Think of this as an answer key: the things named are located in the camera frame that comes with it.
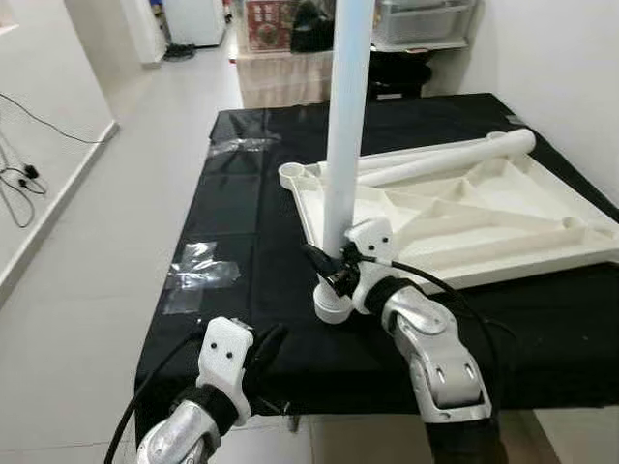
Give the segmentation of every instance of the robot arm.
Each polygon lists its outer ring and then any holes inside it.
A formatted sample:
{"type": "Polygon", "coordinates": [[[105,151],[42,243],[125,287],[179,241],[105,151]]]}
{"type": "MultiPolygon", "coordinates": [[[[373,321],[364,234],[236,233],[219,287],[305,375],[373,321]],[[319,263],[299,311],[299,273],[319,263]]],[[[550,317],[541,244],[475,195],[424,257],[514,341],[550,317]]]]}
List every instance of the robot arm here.
{"type": "Polygon", "coordinates": [[[224,317],[207,328],[195,387],[181,394],[172,415],[146,434],[137,464],[206,464],[232,425],[251,416],[262,373],[277,355],[287,330],[275,326],[262,336],[224,317]]]}
{"type": "Polygon", "coordinates": [[[339,297],[380,318],[393,338],[408,364],[435,461],[508,462],[482,373],[459,340],[454,314],[390,267],[389,222],[362,222],[346,237],[341,260],[313,246],[306,246],[306,255],[339,297]],[[363,261],[360,250],[375,263],[363,261]]]}
{"type": "MultiPolygon", "coordinates": [[[[389,222],[375,219],[347,232],[349,247],[335,260],[306,247],[313,267],[355,309],[380,319],[406,359],[436,462],[507,462],[490,419],[492,406],[481,371],[459,341],[457,321],[410,279],[391,268],[389,222]],[[359,259],[363,250],[376,263],[359,259]]],[[[285,338],[282,327],[254,340],[251,328],[217,318],[209,323],[196,386],[138,448],[138,464],[204,464],[233,424],[251,415],[261,373],[285,338]]]]}

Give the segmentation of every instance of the clear tape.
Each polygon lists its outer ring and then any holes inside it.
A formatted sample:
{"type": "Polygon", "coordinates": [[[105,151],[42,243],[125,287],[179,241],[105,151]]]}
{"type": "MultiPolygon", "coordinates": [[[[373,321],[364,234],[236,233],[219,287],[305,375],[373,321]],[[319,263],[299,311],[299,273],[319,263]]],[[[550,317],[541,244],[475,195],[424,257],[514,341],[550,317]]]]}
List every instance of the clear tape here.
{"type": "Polygon", "coordinates": [[[209,157],[215,157],[230,152],[242,150],[244,152],[260,152],[271,146],[276,139],[273,138],[235,138],[223,142],[214,143],[209,149],[209,157]]]}
{"type": "Polygon", "coordinates": [[[232,261],[216,261],[217,242],[185,245],[180,263],[172,263],[165,288],[170,290],[163,314],[188,314],[200,309],[204,290],[230,287],[241,276],[232,261]]]}

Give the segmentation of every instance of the power cord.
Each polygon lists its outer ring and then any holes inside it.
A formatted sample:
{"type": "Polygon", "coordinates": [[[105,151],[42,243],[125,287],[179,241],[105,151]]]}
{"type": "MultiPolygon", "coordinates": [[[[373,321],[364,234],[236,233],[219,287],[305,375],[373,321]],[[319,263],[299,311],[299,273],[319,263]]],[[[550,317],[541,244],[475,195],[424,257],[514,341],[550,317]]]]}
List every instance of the power cord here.
{"type": "Polygon", "coordinates": [[[12,104],[14,104],[15,106],[17,106],[19,109],[21,109],[21,111],[23,111],[24,113],[26,113],[28,116],[30,116],[32,119],[34,119],[35,121],[43,124],[44,126],[48,126],[49,128],[55,130],[56,132],[58,132],[59,134],[63,135],[64,137],[70,138],[72,140],[76,140],[78,142],[81,143],[86,143],[86,144],[91,144],[91,145],[99,145],[102,143],[107,143],[108,141],[110,141],[115,134],[112,134],[106,138],[103,138],[102,140],[86,140],[80,137],[77,137],[75,135],[71,135],[70,133],[64,132],[61,129],[58,129],[56,126],[54,126],[53,124],[49,123],[48,121],[46,121],[43,118],[40,118],[39,116],[33,114],[28,108],[26,108],[23,104],[21,104],[20,102],[14,100],[13,98],[9,97],[6,94],[3,94],[2,92],[0,92],[0,98],[6,100],[7,102],[10,102],[12,104]]]}
{"type": "Polygon", "coordinates": [[[2,174],[4,174],[5,172],[16,172],[18,174],[21,174],[23,176],[23,178],[17,180],[17,184],[20,187],[30,191],[31,193],[34,193],[35,195],[45,195],[47,193],[47,188],[45,188],[39,181],[36,180],[39,177],[39,173],[37,173],[37,175],[35,177],[32,177],[33,174],[32,174],[32,172],[28,171],[28,169],[27,169],[28,166],[29,165],[24,166],[24,170],[23,171],[21,169],[17,169],[16,167],[5,167],[4,169],[0,170],[0,176],[2,174]],[[28,185],[29,183],[33,184],[34,186],[36,186],[37,189],[31,188],[28,185]]]}
{"type": "MultiPolygon", "coordinates": [[[[436,285],[437,287],[445,291],[452,298],[454,298],[458,302],[460,307],[465,309],[470,314],[470,316],[463,315],[463,314],[460,314],[460,316],[470,317],[479,324],[479,327],[482,330],[482,333],[484,334],[484,338],[486,339],[486,343],[490,350],[490,355],[492,357],[492,365],[493,365],[493,370],[494,370],[494,389],[493,389],[493,395],[491,399],[492,418],[496,421],[498,419],[498,413],[501,409],[504,383],[503,383],[503,378],[501,375],[501,363],[499,360],[498,350],[496,348],[496,343],[494,341],[494,338],[492,337],[492,333],[490,332],[488,326],[493,326],[498,329],[501,329],[515,341],[514,353],[516,353],[517,351],[516,347],[517,347],[518,337],[516,333],[512,329],[510,329],[508,326],[506,326],[505,324],[501,322],[492,321],[492,320],[484,318],[476,309],[474,309],[472,306],[468,304],[468,302],[466,301],[466,299],[462,296],[460,292],[458,292],[454,287],[452,287],[447,282],[441,280],[440,278],[430,273],[427,273],[425,271],[422,271],[421,269],[414,268],[404,263],[399,263],[398,261],[385,261],[385,260],[376,259],[371,256],[365,256],[363,254],[359,254],[358,259],[361,261],[369,262],[369,263],[375,263],[375,264],[380,264],[382,266],[399,269],[401,271],[410,273],[414,276],[419,276],[419,277],[424,278],[425,280],[433,283],[434,285],[436,285]]],[[[513,371],[514,368],[515,368],[514,364],[512,363],[512,365],[510,366],[510,370],[513,371]]]]}
{"type": "Polygon", "coordinates": [[[144,396],[144,393],[147,392],[150,387],[153,379],[162,371],[162,369],[170,362],[176,354],[183,349],[189,342],[192,340],[202,340],[204,335],[206,334],[206,329],[202,324],[202,319],[198,319],[196,321],[197,328],[178,342],[168,353],[167,355],[155,366],[153,370],[149,372],[144,381],[140,384],[140,386],[135,391],[133,398],[127,405],[123,416],[121,417],[118,425],[116,426],[116,430],[114,431],[114,436],[112,437],[111,442],[109,443],[109,447],[107,448],[107,453],[105,454],[105,459],[103,464],[112,464],[114,460],[114,454],[118,450],[118,445],[120,444],[121,438],[123,438],[123,433],[125,432],[125,428],[127,427],[127,423],[131,418],[133,411],[135,411],[135,407],[139,400],[144,396]]]}
{"type": "MultiPolygon", "coordinates": [[[[19,162],[19,164],[21,165],[25,164],[25,162],[21,159],[21,155],[19,154],[19,151],[13,146],[13,144],[11,143],[11,140],[9,140],[7,135],[2,131],[2,128],[0,128],[0,138],[2,139],[2,142],[5,143],[7,147],[11,149],[12,155],[19,162]]],[[[6,154],[2,151],[2,148],[0,148],[0,156],[4,160],[5,164],[8,166],[10,163],[9,163],[9,160],[7,159],[6,154]]]]}
{"type": "Polygon", "coordinates": [[[7,180],[2,176],[1,173],[0,173],[0,182],[2,182],[2,184],[7,186],[9,189],[13,189],[18,195],[20,195],[23,198],[23,200],[28,205],[28,210],[29,210],[28,219],[26,219],[25,222],[21,222],[19,221],[19,218],[17,217],[17,213],[15,212],[13,205],[11,204],[11,202],[9,201],[9,198],[7,197],[7,194],[2,189],[2,187],[0,187],[0,196],[2,197],[2,201],[4,201],[4,204],[7,206],[7,210],[9,210],[9,214],[11,215],[13,222],[20,229],[25,229],[30,224],[32,224],[32,221],[35,219],[35,205],[32,203],[32,200],[28,198],[28,196],[22,190],[20,190],[19,188],[7,182],[7,180]]]}

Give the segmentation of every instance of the white wall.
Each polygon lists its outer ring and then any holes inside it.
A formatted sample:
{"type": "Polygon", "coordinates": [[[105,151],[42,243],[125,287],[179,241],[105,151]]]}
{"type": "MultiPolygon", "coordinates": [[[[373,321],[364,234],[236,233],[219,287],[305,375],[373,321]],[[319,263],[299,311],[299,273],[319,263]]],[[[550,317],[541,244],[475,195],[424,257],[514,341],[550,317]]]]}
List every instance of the white wall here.
{"type": "MultiPolygon", "coordinates": [[[[98,139],[113,124],[103,93],[77,39],[63,0],[8,0],[16,29],[0,35],[0,92],[65,131],[98,139]]],[[[32,240],[42,217],[93,147],[70,141],[32,122],[0,101],[0,130],[25,161],[37,166],[48,186],[33,198],[37,220],[17,229],[0,203],[0,279],[12,259],[32,240]]],[[[25,214],[19,199],[12,199],[25,214]]]]}
{"type": "Polygon", "coordinates": [[[431,95],[491,92],[619,205],[619,2],[480,0],[473,46],[431,95]]]}
{"type": "Polygon", "coordinates": [[[108,96],[144,73],[121,0],[65,0],[95,76],[108,96]]]}
{"type": "Polygon", "coordinates": [[[148,0],[121,0],[121,6],[130,24],[133,44],[140,61],[159,63],[166,49],[165,37],[153,16],[148,0]]]}

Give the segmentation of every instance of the black tablecloth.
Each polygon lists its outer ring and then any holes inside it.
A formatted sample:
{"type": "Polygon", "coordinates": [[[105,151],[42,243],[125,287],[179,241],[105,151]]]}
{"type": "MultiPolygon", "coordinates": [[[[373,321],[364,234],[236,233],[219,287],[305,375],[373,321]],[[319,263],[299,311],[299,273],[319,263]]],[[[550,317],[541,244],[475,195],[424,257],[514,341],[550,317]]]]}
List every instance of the black tablecloth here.
{"type": "MultiPolygon", "coordinates": [[[[487,94],[372,103],[362,152],[513,130],[517,126],[506,118],[511,114],[487,94]]],[[[301,222],[292,195],[279,185],[277,170],[288,161],[324,160],[327,122],[324,104],[220,113],[211,133],[212,156],[196,187],[175,261],[187,243],[217,242],[218,258],[238,263],[242,276],[230,288],[207,291],[201,316],[239,317],[259,331],[278,322],[289,327],[267,388],[271,397],[290,402],[291,413],[414,413],[408,369],[374,319],[353,314],[347,323],[333,327],[314,315],[311,291],[316,277],[300,252],[301,222]]],[[[617,209],[540,135],[533,157],[619,220],[617,209]]],[[[464,294],[483,314],[518,335],[516,371],[504,407],[619,401],[616,265],[484,285],[464,294]]],[[[137,385],[195,320],[195,314],[163,314],[168,298],[169,291],[163,290],[144,342],[137,385]]],[[[513,345],[501,331],[494,333],[505,360],[513,345]]],[[[462,320],[460,336],[489,376],[490,359],[479,328],[462,320]]],[[[195,380],[198,349],[196,343],[179,353],[140,402],[138,437],[165,417],[174,395],[195,380]]],[[[273,414],[266,407],[258,413],[273,414]]]]}

